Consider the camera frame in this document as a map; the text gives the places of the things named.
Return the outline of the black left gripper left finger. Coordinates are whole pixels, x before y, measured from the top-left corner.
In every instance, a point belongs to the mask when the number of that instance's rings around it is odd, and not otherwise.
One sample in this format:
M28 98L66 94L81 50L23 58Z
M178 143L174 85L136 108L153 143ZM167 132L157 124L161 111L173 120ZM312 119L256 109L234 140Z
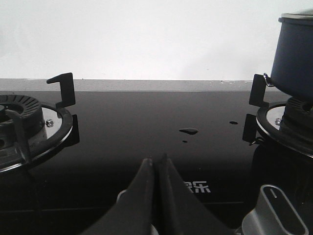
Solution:
M149 235L152 222L154 168L151 159L144 159L116 204L84 235Z

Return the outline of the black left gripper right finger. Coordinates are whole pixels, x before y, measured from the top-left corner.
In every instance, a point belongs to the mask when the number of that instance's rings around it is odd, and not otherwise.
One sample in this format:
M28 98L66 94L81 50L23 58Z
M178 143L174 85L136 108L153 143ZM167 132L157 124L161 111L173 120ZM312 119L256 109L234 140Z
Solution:
M154 227L160 235L232 235L185 185L172 160L164 154L157 163L159 212Z

